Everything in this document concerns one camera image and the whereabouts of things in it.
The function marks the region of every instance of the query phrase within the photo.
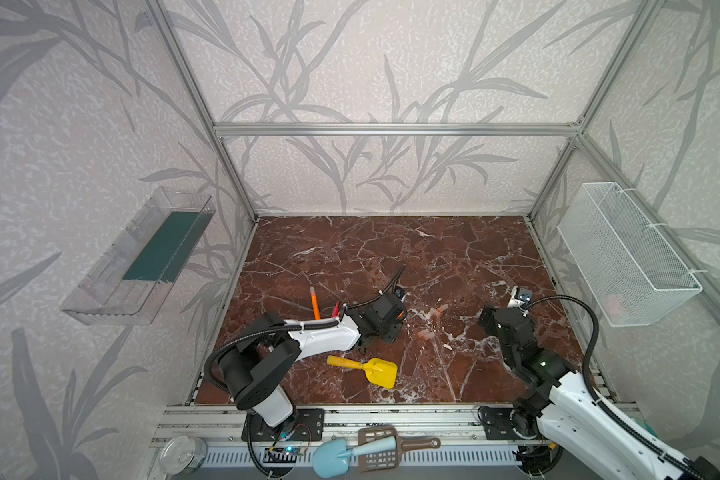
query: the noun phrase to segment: leaf pattern wallpaper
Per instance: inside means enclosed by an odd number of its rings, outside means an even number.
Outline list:
[[[720,284],[720,1],[664,3],[589,135]],[[578,153],[536,227],[564,288],[590,298],[556,230],[585,181],[605,179]],[[596,357],[620,398],[637,400],[671,445],[720,468],[720,327],[710,313],[693,299],[652,326],[601,326]]]
[[[251,225],[139,2],[0,0],[0,478],[132,478]],[[152,325],[60,304],[163,186],[217,212]]]
[[[216,122],[438,123],[576,120],[637,2],[165,4]],[[225,140],[270,214],[523,214],[564,142]]]

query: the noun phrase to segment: metal mounting plate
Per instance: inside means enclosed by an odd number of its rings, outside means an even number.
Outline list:
[[[293,435],[288,439],[290,442],[319,442],[322,440],[322,430],[326,421],[326,411],[322,408],[299,408],[298,420],[309,428],[309,438],[307,438],[306,428],[297,428]],[[254,442],[274,442],[275,436],[272,429],[264,423],[264,418],[260,415],[251,417],[251,434]],[[248,441],[248,435],[245,429],[242,431],[242,440]]]

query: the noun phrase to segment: wire mesh basket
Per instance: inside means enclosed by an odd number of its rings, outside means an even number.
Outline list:
[[[701,291],[696,276],[618,184],[582,184],[557,226],[612,326],[654,323]]]

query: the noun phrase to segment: orange pencil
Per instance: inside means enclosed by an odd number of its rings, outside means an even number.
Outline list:
[[[317,306],[317,294],[314,286],[309,287],[309,294],[312,295],[312,309],[315,311],[315,320],[320,320],[320,309]]]

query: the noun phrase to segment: slotted scoop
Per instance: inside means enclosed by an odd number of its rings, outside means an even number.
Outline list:
[[[366,363],[343,359],[340,356],[328,355],[327,364],[343,366],[346,369],[365,370],[365,378],[374,385],[385,389],[394,387],[394,379],[398,376],[398,366],[382,359],[370,359]]]
[[[358,431],[358,446],[386,437],[395,437],[397,439],[396,449],[358,457],[360,472],[390,470],[400,465],[400,457],[406,452],[410,452],[411,450],[424,450],[425,448],[440,448],[440,438],[438,437],[401,437],[398,435],[398,431],[391,425],[361,428]]]

